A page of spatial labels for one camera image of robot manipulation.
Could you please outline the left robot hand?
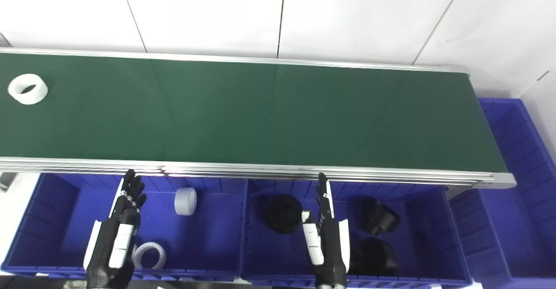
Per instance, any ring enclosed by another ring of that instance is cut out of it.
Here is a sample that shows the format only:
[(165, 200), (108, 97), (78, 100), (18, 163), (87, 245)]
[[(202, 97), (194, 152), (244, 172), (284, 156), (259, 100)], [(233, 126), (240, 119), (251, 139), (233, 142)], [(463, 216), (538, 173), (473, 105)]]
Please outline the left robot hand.
[(83, 266), (88, 289), (126, 289), (135, 264), (132, 259), (136, 234), (145, 204), (145, 184), (133, 169), (120, 181), (109, 218), (95, 221)]

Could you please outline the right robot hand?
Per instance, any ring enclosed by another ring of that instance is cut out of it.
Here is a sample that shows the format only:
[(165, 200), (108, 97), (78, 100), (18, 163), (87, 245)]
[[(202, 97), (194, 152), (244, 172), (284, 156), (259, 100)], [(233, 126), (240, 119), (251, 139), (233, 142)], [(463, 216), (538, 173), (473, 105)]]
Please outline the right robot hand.
[(304, 239), (314, 270), (316, 289), (345, 289), (350, 268), (349, 220), (335, 218), (331, 182), (318, 174), (318, 213), (301, 212)]

